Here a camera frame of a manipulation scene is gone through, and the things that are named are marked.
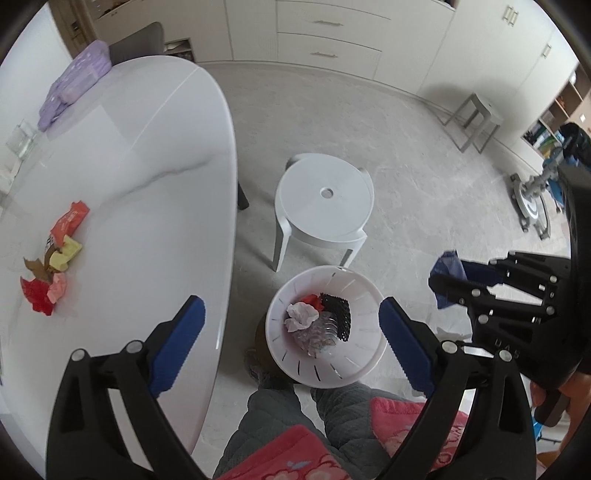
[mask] cabinet door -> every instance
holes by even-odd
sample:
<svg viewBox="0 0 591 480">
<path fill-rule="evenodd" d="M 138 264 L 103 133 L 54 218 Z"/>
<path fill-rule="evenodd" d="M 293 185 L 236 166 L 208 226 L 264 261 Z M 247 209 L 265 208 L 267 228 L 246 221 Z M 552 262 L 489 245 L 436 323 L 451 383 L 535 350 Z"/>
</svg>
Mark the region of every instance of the cabinet door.
<svg viewBox="0 0 591 480">
<path fill-rule="evenodd" d="M 234 60 L 277 61 L 277 2 L 226 0 Z"/>
<path fill-rule="evenodd" d="M 558 28 L 547 45 L 538 52 L 538 62 L 511 98 L 514 114 L 505 118 L 496 136 L 510 148 L 554 102 L 577 67 L 577 57 Z"/>
<path fill-rule="evenodd" d="M 195 61 L 231 60 L 226 7 L 221 0 L 150 0 L 166 41 L 191 39 Z"/>
<path fill-rule="evenodd" d="M 218 0 L 129 0 L 95 27 L 112 44 L 152 22 L 162 23 L 166 42 L 190 38 L 195 61 L 232 59 L 226 8 Z"/>
<path fill-rule="evenodd" d="M 509 88 L 516 92 L 528 77 L 547 45 L 555 26 L 548 15 L 534 0 L 511 0 L 514 12 L 495 46 L 496 54 L 491 57 L 489 72 L 495 72 L 498 84 L 487 85 L 490 98 L 495 98 L 497 108 L 507 113 L 516 113 L 515 106 L 507 96 Z"/>
<path fill-rule="evenodd" d="M 433 0 L 394 3 L 396 15 L 388 26 L 374 80 L 416 94 L 441 46 L 453 10 Z"/>
<path fill-rule="evenodd" d="M 511 26 L 512 13 L 519 12 Z M 453 111 L 472 92 L 505 117 L 551 34 L 549 18 L 533 0 L 462 0 L 419 95 Z"/>
<path fill-rule="evenodd" d="M 157 0 L 129 0 L 95 21 L 99 38 L 109 45 L 156 22 Z"/>
</svg>

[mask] blue gripper pad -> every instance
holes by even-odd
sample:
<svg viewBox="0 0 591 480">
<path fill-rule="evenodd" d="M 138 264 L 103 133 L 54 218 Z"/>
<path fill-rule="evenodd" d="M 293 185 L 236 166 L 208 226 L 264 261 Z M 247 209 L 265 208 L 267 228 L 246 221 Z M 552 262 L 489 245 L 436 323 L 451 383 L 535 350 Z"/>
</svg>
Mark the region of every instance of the blue gripper pad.
<svg viewBox="0 0 591 480">
<path fill-rule="evenodd" d="M 413 389 L 429 398 L 435 390 L 432 372 L 439 347 L 431 329 L 411 320 L 393 297 L 379 306 L 379 326 Z"/>
<path fill-rule="evenodd" d="M 190 297 L 177 313 L 176 323 L 150 365 L 148 389 L 154 398 L 170 390 L 191 347 L 205 325 L 205 304 L 199 297 Z"/>
</svg>

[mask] gray pants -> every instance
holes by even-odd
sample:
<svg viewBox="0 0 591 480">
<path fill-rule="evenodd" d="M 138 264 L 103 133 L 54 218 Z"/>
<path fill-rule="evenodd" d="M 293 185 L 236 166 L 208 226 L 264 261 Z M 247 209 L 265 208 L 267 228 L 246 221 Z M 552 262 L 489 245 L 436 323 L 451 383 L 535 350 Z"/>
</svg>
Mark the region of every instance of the gray pants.
<svg viewBox="0 0 591 480">
<path fill-rule="evenodd" d="M 374 397 L 404 399 L 361 383 L 332 390 L 312 388 L 310 394 L 324 422 L 326 437 L 302 413 L 293 385 L 269 377 L 248 399 L 248 411 L 230 438 L 213 478 L 239 465 L 295 425 L 316 434 L 353 480 L 378 476 L 390 458 L 372 432 L 369 403 Z"/>
</svg>

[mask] metal screw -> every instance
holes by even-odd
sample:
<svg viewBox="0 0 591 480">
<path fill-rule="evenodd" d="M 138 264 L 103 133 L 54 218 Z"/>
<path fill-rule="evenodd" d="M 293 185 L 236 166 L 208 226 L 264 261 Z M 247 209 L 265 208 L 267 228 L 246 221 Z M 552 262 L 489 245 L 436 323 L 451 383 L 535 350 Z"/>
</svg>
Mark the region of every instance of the metal screw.
<svg viewBox="0 0 591 480">
<path fill-rule="evenodd" d="M 139 340 L 132 340 L 125 347 L 125 351 L 127 351 L 127 353 L 138 353 L 143 346 L 144 344 Z"/>
<path fill-rule="evenodd" d="M 75 362 L 79 362 L 80 360 L 82 360 L 84 358 L 85 355 L 86 355 L 86 352 L 82 348 L 79 348 L 78 350 L 74 350 L 72 352 L 72 356 L 70 358 L 72 360 L 74 360 Z"/>
<path fill-rule="evenodd" d="M 501 358 L 501 360 L 503 360 L 504 362 L 510 362 L 511 360 L 513 360 L 513 355 L 511 355 L 510 352 L 508 352 L 507 350 L 501 350 L 499 352 L 499 357 Z"/>
<path fill-rule="evenodd" d="M 443 348 L 444 352 L 447 353 L 456 353 L 457 352 L 457 345 L 453 342 L 443 342 L 443 344 L 441 345 L 441 348 Z"/>
</svg>

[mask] white tissue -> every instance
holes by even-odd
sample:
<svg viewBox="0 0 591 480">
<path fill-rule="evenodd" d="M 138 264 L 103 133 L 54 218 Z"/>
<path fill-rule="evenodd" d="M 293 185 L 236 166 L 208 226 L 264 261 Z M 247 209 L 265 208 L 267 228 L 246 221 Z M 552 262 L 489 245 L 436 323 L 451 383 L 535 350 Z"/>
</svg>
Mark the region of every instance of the white tissue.
<svg viewBox="0 0 591 480">
<path fill-rule="evenodd" d="M 297 330 L 306 330 L 312 322 L 318 319 L 319 313 L 312 305 L 302 301 L 287 307 L 290 316 L 284 323 L 287 331 L 292 333 Z"/>
</svg>

